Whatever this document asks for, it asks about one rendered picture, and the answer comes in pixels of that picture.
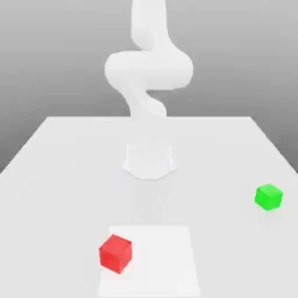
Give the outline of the small red cube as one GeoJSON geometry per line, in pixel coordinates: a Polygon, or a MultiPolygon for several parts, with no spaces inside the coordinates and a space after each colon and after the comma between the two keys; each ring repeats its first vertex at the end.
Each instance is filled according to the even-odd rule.
{"type": "Polygon", "coordinates": [[[121,274],[132,259],[132,242],[111,234],[99,248],[99,255],[103,267],[121,274]]]}

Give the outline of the small green cube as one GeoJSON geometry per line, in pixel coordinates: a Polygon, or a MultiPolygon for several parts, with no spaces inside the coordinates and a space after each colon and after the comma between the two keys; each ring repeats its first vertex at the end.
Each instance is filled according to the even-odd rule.
{"type": "Polygon", "coordinates": [[[283,191],[268,183],[257,187],[254,201],[266,211],[279,208],[283,197],[283,191]]]}

